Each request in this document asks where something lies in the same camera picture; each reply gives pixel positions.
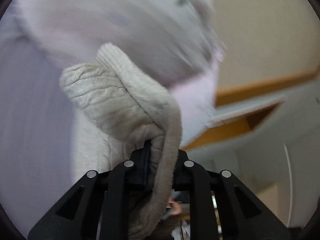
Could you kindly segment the person's right hand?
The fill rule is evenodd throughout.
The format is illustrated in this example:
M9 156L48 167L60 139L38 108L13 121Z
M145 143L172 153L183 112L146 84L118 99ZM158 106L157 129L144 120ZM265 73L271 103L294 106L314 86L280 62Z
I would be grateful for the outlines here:
M167 208L169 209L169 216L178 216L182 214L182 206L173 198L169 198Z

